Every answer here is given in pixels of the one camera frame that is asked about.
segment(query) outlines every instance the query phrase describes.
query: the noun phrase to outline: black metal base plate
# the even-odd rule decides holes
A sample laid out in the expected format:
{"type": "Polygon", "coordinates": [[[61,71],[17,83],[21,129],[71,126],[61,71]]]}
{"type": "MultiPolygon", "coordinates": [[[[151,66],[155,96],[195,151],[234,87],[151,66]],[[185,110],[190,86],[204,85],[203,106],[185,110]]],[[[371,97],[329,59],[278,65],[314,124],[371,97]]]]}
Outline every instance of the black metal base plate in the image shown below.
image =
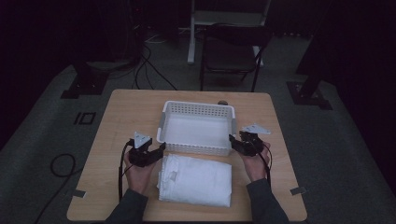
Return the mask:
{"type": "Polygon", "coordinates": [[[80,95],[101,95],[106,85],[108,73],[94,72],[92,83],[80,86],[78,75],[70,86],[70,89],[62,93],[61,99],[77,99],[80,95]]]}
{"type": "Polygon", "coordinates": [[[319,90],[310,97],[302,97],[299,92],[304,85],[302,82],[287,82],[290,95],[296,105],[318,105],[322,110],[332,110],[329,101],[325,100],[319,90]]]}

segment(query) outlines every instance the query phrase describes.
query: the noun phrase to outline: sleeve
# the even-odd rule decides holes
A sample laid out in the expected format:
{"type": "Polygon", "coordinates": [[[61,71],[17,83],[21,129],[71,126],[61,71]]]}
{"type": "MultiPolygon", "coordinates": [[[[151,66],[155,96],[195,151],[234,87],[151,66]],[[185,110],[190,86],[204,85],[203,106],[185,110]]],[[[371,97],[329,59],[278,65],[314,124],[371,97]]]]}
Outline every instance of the sleeve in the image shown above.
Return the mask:
{"type": "Polygon", "coordinates": [[[276,200],[265,178],[248,184],[247,192],[250,197],[253,223],[289,224],[285,211],[276,200]]]}
{"type": "Polygon", "coordinates": [[[133,190],[127,189],[120,203],[116,206],[106,224],[131,224],[142,223],[148,197],[133,190]]]}

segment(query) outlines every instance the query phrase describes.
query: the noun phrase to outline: person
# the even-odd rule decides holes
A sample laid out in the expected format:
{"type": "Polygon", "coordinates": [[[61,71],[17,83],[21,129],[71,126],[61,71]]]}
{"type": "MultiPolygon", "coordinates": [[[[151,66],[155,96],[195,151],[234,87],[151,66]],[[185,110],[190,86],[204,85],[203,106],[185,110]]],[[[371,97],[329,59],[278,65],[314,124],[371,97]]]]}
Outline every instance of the person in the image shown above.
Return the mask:
{"type": "MultiPolygon", "coordinates": [[[[262,151],[262,156],[268,163],[268,149],[270,148],[270,144],[265,142],[264,144],[265,147],[262,151]]],[[[250,198],[253,222],[266,224],[289,223],[288,217],[276,200],[266,180],[264,163],[260,156],[249,157],[240,153],[238,154],[245,165],[247,176],[251,181],[247,184],[247,192],[250,198]]],[[[127,158],[128,155],[126,154],[124,162],[128,168],[132,164],[127,158]]],[[[120,203],[106,219],[106,224],[142,223],[146,204],[149,199],[145,196],[145,191],[149,185],[155,164],[156,162],[146,167],[132,166],[127,170],[126,176],[129,188],[126,190],[120,203]]]]}

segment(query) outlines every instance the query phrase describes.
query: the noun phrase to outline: table top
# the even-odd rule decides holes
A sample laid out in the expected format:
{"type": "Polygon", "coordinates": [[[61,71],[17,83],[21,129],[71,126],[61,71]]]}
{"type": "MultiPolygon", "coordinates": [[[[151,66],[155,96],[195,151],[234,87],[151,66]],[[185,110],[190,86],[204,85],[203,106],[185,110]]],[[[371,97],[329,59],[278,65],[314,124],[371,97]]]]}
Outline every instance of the table top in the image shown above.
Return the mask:
{"type": "MultiPolygon", "coordinates": [[[[217,104],[227,101],[234,107],[236,130],[258,123],[271,134],[259,134],[261,140],[271,144],[273,164],[271,180],[273,193],[290,221],[302,221],[307,217],[301,194],[291,195],[290,190],[299,187],[286,144],[267,93],[223,91],[113,91],[98,132],[92,144],[77,190],[86,191],[85,197],[73,197],[67,212],[70,220],[105,220],[119,202],[118,169],[122,149],[134,132],[153,138],[150,149],[159,147],[156,139],[163,106],[166,101],[217,104]]],[[[242,160],[232,152],[228,157],[176,153],[232,165],[231,207],[201,206],[187,203],[159,201],[157,189],[161,161],[157,162],[148,186],[148,204],[145,221],[250,221],[250,199],[246,189],[249,183],[242,160]]],[[[128,188],[123,179],[123,190],[128,188]]]]}

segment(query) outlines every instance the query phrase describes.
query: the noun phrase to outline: white fabric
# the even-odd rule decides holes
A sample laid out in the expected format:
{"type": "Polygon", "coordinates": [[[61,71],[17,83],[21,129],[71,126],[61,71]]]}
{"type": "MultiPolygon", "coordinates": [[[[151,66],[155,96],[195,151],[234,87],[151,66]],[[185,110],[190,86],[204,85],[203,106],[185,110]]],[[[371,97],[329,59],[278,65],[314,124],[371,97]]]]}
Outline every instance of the white fabric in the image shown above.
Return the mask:
{"type": "Polygon", "coordinates": [[[231,165],[169,154],[163,157],[160,200],[230,207],[231,165]]]}

